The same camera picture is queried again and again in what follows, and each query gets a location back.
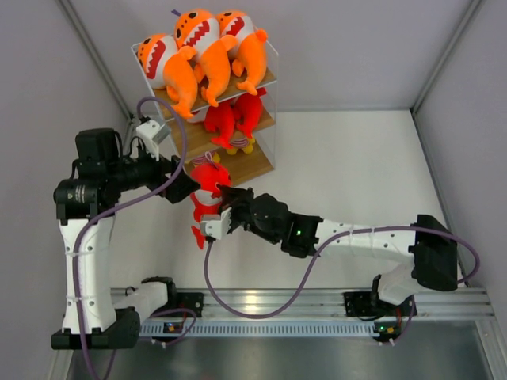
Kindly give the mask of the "red shark plush front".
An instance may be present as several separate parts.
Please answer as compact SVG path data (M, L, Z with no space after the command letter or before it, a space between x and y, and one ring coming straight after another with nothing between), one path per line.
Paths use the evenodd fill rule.
M227 168L220 163L204 163L196 166L190 177L200 184L200 190L190 195L194 205L193 218L197 223L191 226L196 244L199 249L204 248L205 237L200 232L199 223L204 215L216 215L222 203L219 184L232 185L231 175Z

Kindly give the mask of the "red shark plush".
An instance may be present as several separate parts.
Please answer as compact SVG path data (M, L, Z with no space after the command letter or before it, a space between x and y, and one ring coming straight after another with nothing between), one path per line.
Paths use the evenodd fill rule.
M256 95L244 93L236 98L232 106L236 128L248 139L253 138L253 132L261 118L263 110L261 97L266 94L265 87L259 88Z
M211 142L222 148L229 148L235 131L235 118L230 101L222 101L217 107L208 106L198 111L188 119L191 124L203 123L204 129L210 133L217 133Z
M204 163L196 166L190 177L200 184L200 190L190 195L194 205L193 218L197 223L191 226L196 244L199 249L204 248L205 237L200 232L199 223L204 215L216 215L222 203L219 184L232 185L231 175L227 168L220 163Z

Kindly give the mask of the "large orange shark plush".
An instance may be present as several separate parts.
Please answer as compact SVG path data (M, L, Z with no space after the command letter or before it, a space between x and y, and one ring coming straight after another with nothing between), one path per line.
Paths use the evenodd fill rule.
M218 107L217 98L231 79L228 52L238 44L237 38L222 36L215 15L205 9L182 13L173 27L173 37L179 49L196 52L192 57L194 77L197 84L207 80L207 85L200 88L201 96L212 107Z

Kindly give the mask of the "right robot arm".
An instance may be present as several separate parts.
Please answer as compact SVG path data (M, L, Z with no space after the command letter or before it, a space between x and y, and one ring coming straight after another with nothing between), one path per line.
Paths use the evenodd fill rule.
M452 292L459 286L457 244L431 215L419 215L408 226L355 226L315 215L297 214L267 193L219 186L220 212L227 231L243 228L280 246L291 257L367 257L395 263L378 274L372 288L348 315L384 317L422 291Z

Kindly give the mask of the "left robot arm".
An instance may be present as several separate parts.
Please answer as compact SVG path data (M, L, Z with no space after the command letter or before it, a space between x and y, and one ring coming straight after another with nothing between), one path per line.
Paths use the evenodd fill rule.
M63 238L66 311L51 336L54 350L126 349L139 339L141 324L152 314L174 314L179 306L170 277L144 279L134 292L114 302L109 284L109 246L123 192L158 189L172 204L199 189L178 156L153 158L143 144L138 155L122 155L121 139L112 128L79 132L78 157L70 178L54 191L56 218Z

